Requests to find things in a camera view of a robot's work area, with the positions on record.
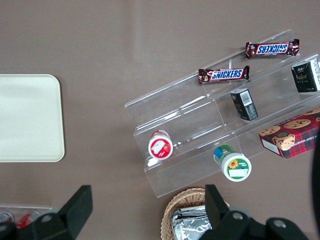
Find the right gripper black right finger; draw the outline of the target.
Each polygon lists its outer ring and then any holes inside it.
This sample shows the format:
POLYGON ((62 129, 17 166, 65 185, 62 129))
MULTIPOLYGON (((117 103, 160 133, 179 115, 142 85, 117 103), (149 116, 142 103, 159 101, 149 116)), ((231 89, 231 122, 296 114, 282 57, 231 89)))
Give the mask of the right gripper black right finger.
POLYGON ((205 186, 205 210, 211 229, 201 240, 307 240, 292 221, 269 218, 261 224, 242 211, 230 210, 214 184, 205 186))

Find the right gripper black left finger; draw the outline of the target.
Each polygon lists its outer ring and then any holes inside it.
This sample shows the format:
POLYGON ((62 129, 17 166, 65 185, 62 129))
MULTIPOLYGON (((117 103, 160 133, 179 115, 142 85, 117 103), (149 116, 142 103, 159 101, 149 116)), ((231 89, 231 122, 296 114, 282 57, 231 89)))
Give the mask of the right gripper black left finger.
POLYGON ((57 213, 47 213, 23 228, 0 224, 2 240, 75 240, 93 211, 92 186, 82 185, 57 213))

